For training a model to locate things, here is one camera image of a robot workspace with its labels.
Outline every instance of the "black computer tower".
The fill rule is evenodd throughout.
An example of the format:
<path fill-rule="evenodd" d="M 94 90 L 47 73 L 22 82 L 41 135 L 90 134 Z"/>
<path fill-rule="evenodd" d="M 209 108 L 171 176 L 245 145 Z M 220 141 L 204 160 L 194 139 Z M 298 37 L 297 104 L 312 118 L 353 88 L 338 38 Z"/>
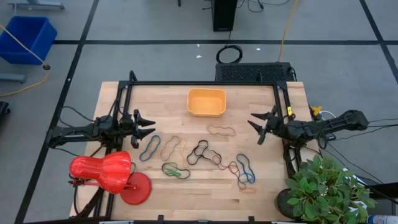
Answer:
<path fill-rule="evenodd" d="M 212 0 L 214 31 L 231 31 L 234 27 L 236 4 L 238 0 Z"/>

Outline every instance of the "blue plastic container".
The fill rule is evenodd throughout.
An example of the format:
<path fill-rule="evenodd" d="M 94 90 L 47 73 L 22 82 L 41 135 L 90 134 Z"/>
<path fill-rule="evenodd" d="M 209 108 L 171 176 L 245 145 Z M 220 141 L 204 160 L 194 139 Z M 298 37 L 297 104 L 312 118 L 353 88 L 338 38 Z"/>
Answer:
<path fill-rule="evenodd" d="M 57 36 L 57 31 L 46 17 L 14 16 L 6 28 L 42 60 L 47 56 Z M 9 63 L 42 64 L 6 32 L 0 35 L 0 56 Z"/>

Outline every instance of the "wooden tabletop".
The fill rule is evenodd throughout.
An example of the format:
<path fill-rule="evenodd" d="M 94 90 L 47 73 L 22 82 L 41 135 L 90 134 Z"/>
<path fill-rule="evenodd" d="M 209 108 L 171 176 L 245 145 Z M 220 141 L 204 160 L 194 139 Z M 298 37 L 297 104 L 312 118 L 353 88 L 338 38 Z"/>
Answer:
<path fill-rule="evenodd" d="M 107 114 L 117 92 L 117 82 L 104 82 L 99 93 L 95 117 Z M 276 195 L 286 188 L 285 162 L 282 158 L 282 140 L 268 134 L 263 145 L 258 145 L 258 135 L 247 120 L 264 124 L 264 121 L 251 116 L 251 113 L 266 113 L 275 105 L 274 92 L 268 86 L 201 86 L 200 88 L 219 88 L 226 92 L 226 111 L 219 118 L 192 116 L 187 110 L 188 91 L 195 86 L 134 86 L 129 112 L 139 109 L 144 119 L 156 121 L 154 134 L 161 137 L 158 151 L 146 162 L 139 160 L 153 134 L 133 149 L 130 138 L 126 138 L 123 150 L 130 153 L 137 165 L 136 172 L 146 174 L 152 181 L 152 193 L 141 205 L 128 205 L 115 196 L 112 219 L 115 220 L 156 220 L 164 215 L 165 220 L 229 220 L 247 221 L 254 216 L 256 221 L 288 220 L 275 208 Z M 310 120 L 307 98 L 303 83 L 288 83 L 289 97 L 296 119 Z M 210 134 L 209 125 L 229 126 L 236 131 L 235 136 Z M 245 154 L 256 175 L 256 182 L 248 184 L 253 191 L 239 191 L 237 178 L 228 169 L 219 170 L 210 161 L 199 160 L 198 164 L 188 166 L 191 176 L 180 180 L 169 177 L 161 171 L 164 161 L 160 159 L 159 149 L 173 135 L 182 142 L 176 147 L 168 162 L 176 162 L 183 167 L 183 158 L 191 153 L 201 139 L 209 142 L 209 148 L 222 155 L 222 163 L 228 165 L 236 160 L 239 153 Z M 98 142 L 90 142 L 86 155 L 99 147 Z M 308 145 L 317 149 L 316 142 Z M 104 156 L 104 149 L 96 157 Z M 311 159 L 314 153 L 302 150 L 302 158 Z M 78 208 L 81 210 L 96 192 L 96 187 L 78 188 Z M 104 215 L 106 199 L 104 195 L 101 214 Z"/>

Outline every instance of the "orange bowl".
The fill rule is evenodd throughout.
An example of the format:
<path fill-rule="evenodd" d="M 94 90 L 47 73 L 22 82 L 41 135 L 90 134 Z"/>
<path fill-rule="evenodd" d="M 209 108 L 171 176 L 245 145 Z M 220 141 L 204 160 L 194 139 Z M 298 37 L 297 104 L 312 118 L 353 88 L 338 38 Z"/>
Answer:
<path fill-rule="evenodd" d="M 187 109 L 194 116 L 221 116 L 226 109 L 224 90 L 193 88 L 189 90 Z"/>

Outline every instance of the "yellow rope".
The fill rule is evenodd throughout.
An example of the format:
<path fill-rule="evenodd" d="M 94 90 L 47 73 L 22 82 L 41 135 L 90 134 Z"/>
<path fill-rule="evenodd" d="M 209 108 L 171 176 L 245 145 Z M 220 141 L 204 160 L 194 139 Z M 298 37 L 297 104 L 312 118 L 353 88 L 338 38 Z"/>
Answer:
<path fill-rule="evenodd" d="M 23 43 L 21 43 L 16 37 L 14 37 L 14 35 L 12 35 L 2 24 L 0 24 L 0 28 L 2 28 L 8 35 L 10 35 L 21 47 L 25 48 L 29 53 L 31 53 L 31 54 L 32 54 L 33 56 L 35 56 L 38 60 L 40 60 L 40 62 L 42 62 L 42 65 L 43 65 L 43 66 L 48 66 L 47 63 L 45 63 L 39 56 L 37 56 L 35 53 L 33 53 L 31 50 L 29 50 Z M 43 79 L 42 81 L 39 81 L 39 82 L 37 82 L 37 83 L 35 83 L 35 84 L 32 84 L 32 85 L 27 86 L 27 87 L 25 87 L 25 88 L 22 88 L 22 89 L 20 89 L 20 90 L 17 90 L 17 91 L 13 91 L 13 92 L 10 92 L 10 93 L 6 93 L 6 94 L 3 94 L 3 95 L 0 95 L 0 97 L 11 96 L 11 95 L 14 95 L 14 94 L 23 92 L 23 91 L 25 91 L 25 90 L 28 90 L 28 89 L 30 89 L 30 88 L 33 88 L 33 87 L 35 87 L 35 86 L 38 86 L 38 85 L 44 83 L 44 82 L 49 78 L 49 75 L 50 75 L 50 74 L 49 74 L 49 71 L 46 70 L 46 71 L 45 71 L 44 79 Z"/>
<path fill-rule="evenodd" d="M 297 2 L 298 2 L 298 1 L 299 1 L 299 0 L 294 0 L 293 9 L 291 10 L 289 19 L 288 19 L 287 22 L 286 22 L 286 27 L 285 27 L 285 31 L 284 31 L 284 36 L 283 36 L 283 38 L 282 38 L 282 43 L 280 43 L 280 50 L 279 50 L 278 62 L 279 62 L 279 61 L 281 60 L 281 58 L 282 58 L 282 53 L 283 53 L 283 51 L 284 51 L 284 42 L 285 42 L 287 30 L 288 30 L 289 27 L 290 27 L 290 22 L 291 22 L 291 20 L 292 20 L 292 18 L 293 18 L 293 14 L 294 14 L 294 11 L 296 10 L 296 6 L 297 6 Z"/>

